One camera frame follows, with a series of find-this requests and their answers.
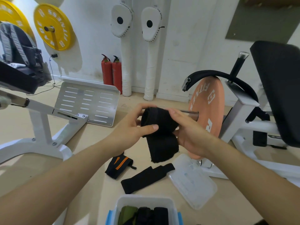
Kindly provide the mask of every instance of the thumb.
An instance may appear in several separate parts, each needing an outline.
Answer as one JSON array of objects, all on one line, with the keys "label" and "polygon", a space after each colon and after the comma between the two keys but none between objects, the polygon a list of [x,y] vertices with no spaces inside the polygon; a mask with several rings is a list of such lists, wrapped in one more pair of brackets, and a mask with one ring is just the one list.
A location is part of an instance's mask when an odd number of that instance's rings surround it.
[{"label": "thumb", "polygon": [[171,118],[181,126],[186,126],[188,122],[188,116],[182,113],[180,110],[168,108]]},{"label": "thumb", "polygon": [[139,128],[139,135],[144,136],[156,132],[158,130],[158,125],[146,125],[138,128]]}]

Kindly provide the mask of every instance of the gray backpack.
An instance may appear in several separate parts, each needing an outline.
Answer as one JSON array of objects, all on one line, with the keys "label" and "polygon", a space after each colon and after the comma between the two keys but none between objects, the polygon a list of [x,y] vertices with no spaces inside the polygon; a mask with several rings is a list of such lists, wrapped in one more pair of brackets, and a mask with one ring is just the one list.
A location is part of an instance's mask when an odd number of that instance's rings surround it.
[{"label": "gray backpack", "polygon": [[37,79],[40,86],[48,81],[43,73],[42,51],[27,33],[8,22],[0,23],[0,61],[22,64],[17,70]]}]

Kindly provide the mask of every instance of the green fabric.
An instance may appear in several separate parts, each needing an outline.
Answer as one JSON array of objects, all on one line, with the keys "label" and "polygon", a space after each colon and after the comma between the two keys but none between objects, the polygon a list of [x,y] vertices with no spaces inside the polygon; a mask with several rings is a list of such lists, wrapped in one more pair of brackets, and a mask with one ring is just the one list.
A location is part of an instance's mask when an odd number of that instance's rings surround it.
[{"label": "green fabric", "polygon": [[133,217],[133,215],[137,212],[137,207],[125,206],[122,208],[118,225],[123,225],[127,220]]}]

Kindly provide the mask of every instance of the transparent plastic lid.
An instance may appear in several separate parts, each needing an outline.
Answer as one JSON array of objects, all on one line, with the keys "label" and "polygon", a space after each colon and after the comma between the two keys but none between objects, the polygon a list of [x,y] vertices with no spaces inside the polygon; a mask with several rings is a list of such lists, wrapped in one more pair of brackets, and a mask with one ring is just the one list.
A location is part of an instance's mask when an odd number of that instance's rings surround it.
[{"label": "transparent plastic lid", "polygon": [[196,160],[182,154],[173,162],[174,171],[168,173],[169,178],[190,206],[199,210],[216,193],[217,185],[197,165]]}]

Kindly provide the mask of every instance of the fire extinguisher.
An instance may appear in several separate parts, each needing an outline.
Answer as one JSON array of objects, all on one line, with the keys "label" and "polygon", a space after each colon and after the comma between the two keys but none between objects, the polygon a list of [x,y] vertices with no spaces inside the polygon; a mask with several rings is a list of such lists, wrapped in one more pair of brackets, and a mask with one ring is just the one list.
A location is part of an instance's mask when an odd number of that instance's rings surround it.
[{"label": "fire extinguisher", "polygon": [[122,94],[122,63],[117,56],[114,57],[115,60],[112,63],[113,85],[116,86]]},{"label": "fire extinguisher", "polygon": [[103,83],[105,85],[113,85],[113,69],[112,69],[112,63],[110,59],[102,54],[104,56],[101,67],[102,67],[102,73],[103,73]]}]

